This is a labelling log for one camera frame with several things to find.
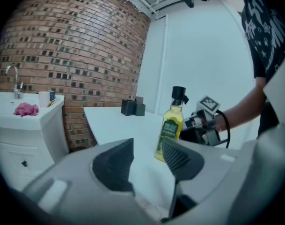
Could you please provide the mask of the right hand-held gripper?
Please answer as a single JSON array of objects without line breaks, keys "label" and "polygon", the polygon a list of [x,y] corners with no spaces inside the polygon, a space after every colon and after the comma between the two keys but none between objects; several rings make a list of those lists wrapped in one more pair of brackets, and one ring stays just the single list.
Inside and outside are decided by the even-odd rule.
[{"label": "right hand-held gripper", "polygon": [[209,96],[197,101],[196,110],[184,119],[180,139],[207,146],[219,145],[221,140],[215,123],[219,107],[220,104]]}]

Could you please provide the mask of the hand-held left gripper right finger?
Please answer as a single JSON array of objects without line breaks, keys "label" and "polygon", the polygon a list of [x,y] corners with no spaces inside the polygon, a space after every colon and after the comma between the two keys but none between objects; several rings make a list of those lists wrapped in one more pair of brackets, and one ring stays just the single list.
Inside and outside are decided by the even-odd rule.
[{"label": "hand-held left gripper right finger", "polygon": [[175,178],[169,219],[201,203],[223,180],[238,156],[238,150],[214,148],[166,139],[163,158]]}]

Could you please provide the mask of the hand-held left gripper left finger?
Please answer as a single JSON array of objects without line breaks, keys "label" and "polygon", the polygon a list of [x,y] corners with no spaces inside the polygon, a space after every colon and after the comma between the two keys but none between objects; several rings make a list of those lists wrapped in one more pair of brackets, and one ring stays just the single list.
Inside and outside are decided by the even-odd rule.
[{"label": "hand-held left gripper left finger", "polygon": [[64,157],[23,190],[23,201],[50,225],[153,225],[129,182],[133,140]]}]

